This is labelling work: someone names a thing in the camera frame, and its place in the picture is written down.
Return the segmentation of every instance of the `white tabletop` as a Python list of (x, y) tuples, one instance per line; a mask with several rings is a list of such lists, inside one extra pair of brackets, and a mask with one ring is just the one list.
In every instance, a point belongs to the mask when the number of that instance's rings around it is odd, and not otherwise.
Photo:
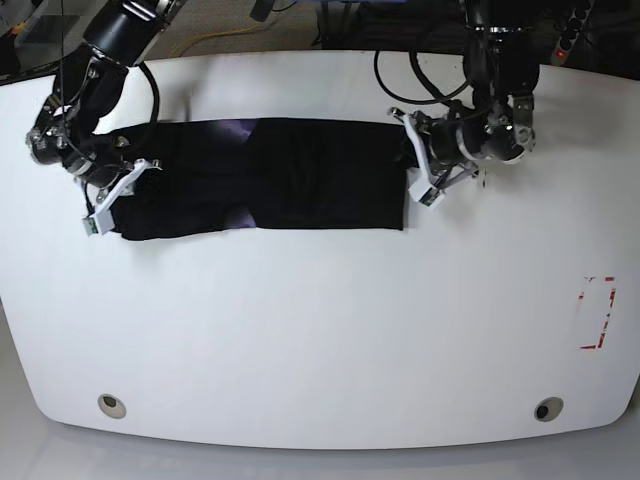
[[(462, 81), (459, 58), (425, 58), (443, 91)], [(395, 103), (371, 62), (300, 52), (151, 68), (163, 120), (391, 122)], [(384, 54), (382, 69), (394, 90), (426, 96), (406, 55)], [(486, 188), (452, 190), (435, 213), (411, 206), (405, 233), (253, 230), (138, 244), (86, 238), (69, 175), (30, 161), (24, 134), (50, 85), (0, 89), (12, 112), (0, 158), (0, 295), (53, 420), (204, 443), (365, 449), (545, 435), (625, 410), (640, 371), (633, 82), (543, 69), (535, 154), (489, 172)], [(101, 131), (144, 122), (150, 104), (133, 72)], [(611, 286), (606, 342), (583, 350), (598, 342)], [(583, 291), (590, 302), (578, 309)], [(101, 413), (104, 393), (124, 401), (124, 419)], [(536, 421), (536, 405), (555, 396), (560, 417)]]

